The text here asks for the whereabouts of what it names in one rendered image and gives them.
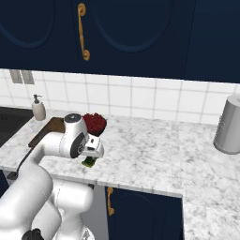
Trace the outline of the navy cupboard door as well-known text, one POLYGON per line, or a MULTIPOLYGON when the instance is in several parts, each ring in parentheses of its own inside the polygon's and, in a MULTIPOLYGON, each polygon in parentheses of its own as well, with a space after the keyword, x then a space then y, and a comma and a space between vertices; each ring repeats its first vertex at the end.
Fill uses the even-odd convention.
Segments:
POLYGON ((109 240, 185 240, 182 200, 113 187, 109 240))
POLYGON ((0 0, 0 68, 64 72, 77 59, 70 0, 0 0))
POLYGON ((185 78, 240 83, 240 0, 196 0, 185 78))
POLYGON ((79 34, 78 5, 82 17, 84 73, 181 79, 185 75, 195 0, 72 0, 79 34))

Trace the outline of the grey wall socket plate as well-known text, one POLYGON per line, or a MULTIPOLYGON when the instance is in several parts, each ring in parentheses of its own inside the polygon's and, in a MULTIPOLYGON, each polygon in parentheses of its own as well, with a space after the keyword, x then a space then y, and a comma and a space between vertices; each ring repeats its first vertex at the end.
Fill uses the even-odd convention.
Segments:
POLYGON ((22 70, 22 79, 25 84, 34 84, 34 78, 31 70, 22 70))
POLYGON ((11 69, 9 71, 9 73, 10 73, 11 80, 13 83, 22 83, 23 82, 21 72, 18 69, 11 69))

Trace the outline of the navy lower cupboard door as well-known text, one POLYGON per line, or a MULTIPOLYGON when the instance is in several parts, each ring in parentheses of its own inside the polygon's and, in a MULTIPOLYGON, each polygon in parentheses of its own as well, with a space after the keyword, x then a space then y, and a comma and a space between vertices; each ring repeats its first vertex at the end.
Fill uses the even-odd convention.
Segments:
POLYGON ((182 200, 113 187, 109 240, 185 240, 182 200))

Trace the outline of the brown wooden cutting board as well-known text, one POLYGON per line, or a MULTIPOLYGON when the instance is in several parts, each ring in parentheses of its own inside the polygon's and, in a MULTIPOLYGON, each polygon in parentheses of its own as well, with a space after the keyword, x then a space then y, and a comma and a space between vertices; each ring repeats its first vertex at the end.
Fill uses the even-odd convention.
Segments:
POLYGON ((34 148, 40 140, 47 135, 49 132, 65 132, 64 119, 60 117, 53 117, 44 127, 43 129, 31 140, 28 144, 30 148, 34 148))

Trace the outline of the green sponge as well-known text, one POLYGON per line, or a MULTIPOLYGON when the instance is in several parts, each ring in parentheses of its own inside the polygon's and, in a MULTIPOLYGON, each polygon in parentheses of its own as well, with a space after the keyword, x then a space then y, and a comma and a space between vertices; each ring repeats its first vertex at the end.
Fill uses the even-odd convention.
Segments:
POLYGON ((92 168, 97 161, 96 157, 87 157, 83 162, 82 165, 88 168, 92 168))

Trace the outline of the grey cylindrical canister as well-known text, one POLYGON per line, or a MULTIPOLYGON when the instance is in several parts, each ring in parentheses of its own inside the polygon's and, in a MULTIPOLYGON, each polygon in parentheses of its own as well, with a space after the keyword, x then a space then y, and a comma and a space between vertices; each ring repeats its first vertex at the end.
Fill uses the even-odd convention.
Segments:
POLYGON ((228 155, 240 154, 240 94, 227 97, 217 125, 214 146, 228 155))

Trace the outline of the beige soap dispenser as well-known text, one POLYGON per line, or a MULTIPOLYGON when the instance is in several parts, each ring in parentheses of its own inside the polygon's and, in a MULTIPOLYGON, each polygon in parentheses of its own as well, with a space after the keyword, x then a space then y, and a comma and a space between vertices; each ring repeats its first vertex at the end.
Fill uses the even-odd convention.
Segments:
POLYGON ((32 103, 32 111, 37 121, 46 119, 46 109, 44 104, 39 100, 39 95, 34 94, 34 102, 32 103))

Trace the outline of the navy upper cupboard door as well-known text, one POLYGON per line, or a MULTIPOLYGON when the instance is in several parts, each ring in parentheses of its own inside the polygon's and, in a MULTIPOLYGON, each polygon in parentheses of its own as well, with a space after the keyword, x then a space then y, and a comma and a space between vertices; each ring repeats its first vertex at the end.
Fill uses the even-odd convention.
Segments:
POLYGON ((77 59, 70 0, 0 0, 0 68, 64 72, 77 59))
POLYGON ((84 73, 181 79, 185 75, 195 0, 72 0, 79 34, 78 5, 82 17, 84 73))
POLYGON ((185 78, 240 83, 240 0, 196 0, 185 78))

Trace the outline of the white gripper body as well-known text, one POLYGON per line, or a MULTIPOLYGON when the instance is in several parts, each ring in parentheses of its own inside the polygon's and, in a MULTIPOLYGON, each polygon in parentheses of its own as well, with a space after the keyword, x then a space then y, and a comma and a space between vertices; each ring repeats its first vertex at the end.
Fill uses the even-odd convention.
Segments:
POLYGON ((92 158, 102 158, 104 155, 104 148, 102 146, 100 146, 98 149, 86 147, 82 151, 82 155, 87 157, 92 157, 92 158))

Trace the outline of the dark sink basin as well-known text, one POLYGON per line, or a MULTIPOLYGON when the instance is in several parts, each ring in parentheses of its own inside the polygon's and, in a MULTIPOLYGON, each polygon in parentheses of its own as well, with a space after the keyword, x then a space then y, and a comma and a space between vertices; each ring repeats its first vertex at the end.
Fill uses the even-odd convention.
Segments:
POLYGON ((28 109, 0 107, 0 147, 33 117, 28 109))

